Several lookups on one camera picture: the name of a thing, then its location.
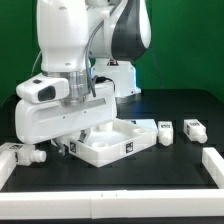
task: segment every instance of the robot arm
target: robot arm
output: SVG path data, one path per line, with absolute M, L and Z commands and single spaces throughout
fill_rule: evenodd
M 42 74 L 17 87 L 19 139 L 36 144 L 113 120 L 113 84 L 91 96 L 88 56 L 140 57 L 151 38 L 145 0 L 38 0 L 37 27 Z

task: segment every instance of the black tabletop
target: black tabletop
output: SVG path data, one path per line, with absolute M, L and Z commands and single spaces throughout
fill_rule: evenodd
M 2 144 L 18 142 L 14 118 L 17 101 L 16 97 L 12 97 L 0 110 Z M 201 159 L 203 147 L 215 147 L 221 155 L 224 153 L 224 103 L 202 90 L 145 90 L 138 101 L 120 104 L 117 107 L 120 119 L 155 119 L 156 123 L 172 121 L 174 144 L 169 147 L 156 144 L 130 157 L 102 168 L 95 168 L 72 155 L 61 156 L 55 146 L 45 142 L 37 147 L 47 152 L 47 161 L 43 164 L 32 164 L 30 167 L 17 166 L 2 192 L 217 188 L 202 165 Z M 198 119 L 206 126 L 208 141 L 205 144 L 192 143 L 185 136 L 184 119 Z M 221 217 L 205 219 L 202 217 L 70 220 L 66 223 L 223 223 L 223 221 Z

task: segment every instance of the white tray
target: white tray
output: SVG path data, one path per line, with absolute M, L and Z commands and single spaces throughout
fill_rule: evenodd
M 158 130 L 155 121 L 150 122 L 153 129 L 115 119 L 92 128 L 85 144 L 77 140 L 77 135 L 65 136 L 63 140 L 70 154 L 102 167 L 155 145 Z

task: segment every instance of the green background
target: green background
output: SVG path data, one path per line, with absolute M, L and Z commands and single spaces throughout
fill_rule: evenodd
M 0 0 L 0 102 L 30 77 L 36 2 Z M 147 8 L 152 44 L 134 63 L 138 86 L 204 89 L 224 102 L 224 0 L 147 0 Z

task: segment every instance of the cable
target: cable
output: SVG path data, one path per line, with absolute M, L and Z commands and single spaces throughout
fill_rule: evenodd
M 33 64 L 33 68 L 32 68 L 32 72 L 31 72 L 30 77 L 33 77 L 34 70 L 37 66 L 38 61 L 40 60 L 41 55 L 42 55 L 42 52 L 40 51 L 39 54 L 37 55 L 36 61 Z
M 13 93 L 11 96 L 7 97 L 2 103 L 0 107 L 3 107 L 8 101 L 10 101 L 13 97 L 16 96 L 16 93 Z
M 115 12 L 115 10 L 117 9 L 117 7 L 120 5 L 122 0 L 118 1 L 117 4 L 115 5 L 115 7 L 111 10 L 110 12 L 110 16 L 112 16 L 112 14 Z M 90 48 L 93 42 L 94 37 L 96 36 L 97 32 L 100 30 L 100 28 L 103 26 L 104 21 L 102 21 L 97 27 L 96 29 L 93 31 L 92 35 L 89 38 L 89 41 L 87 43 L 86 46 L 86 54 L 85 54 L 85 65 L 86 65 L 86 73 L 87 73 L 87 80 L 90 84 L 90 88 L 92 90 L 93 93 L 93 97 L 96 97 L 96 90 L 95 90 L 95 86 L 93 84 L 93 81 L 91 79 L 91 74 L 90 74 L 90 67 L 89 67 L 89 52 L 90 52 Z
M 112 79 L 110 79 L 110 78 L 107 78 L 107 77 L 105 77 L 105 76 L 100 76 L 100 77 L 98 77 L 98 76 L 95 76 L 94 77 L 94 79 L 93 79 L 93 83 L 95 84 L 98 84 L 98 83 L 103 83 L 103 82 L 106 82 L 106 81 L 110 81 L 110 82 L 113 82 L 113 84 L 114 84 L 114 92 L 115 92 L 115 90 L 116 90 L 116 86 L 115 86 L 115 82 L 114 82 L 114 80 L 112 80 Z
M 154 48 L 153 48 L 152 45 L 151 45 L 150 48 L 151 48 L 152 59 L 153 59 L 153 62 L 154 62 L 155 68 L 156 68 L 156 72 L 157 72 L 157 75 L 159 77 L 160 88 L 164 89 L 163 77 L 162 77 L 162 73 L 161 73 L 161 70 L 160 70 L 160 66 L 159 66 L 159 63 L 158 63 L 158 60 L 157 60 Z

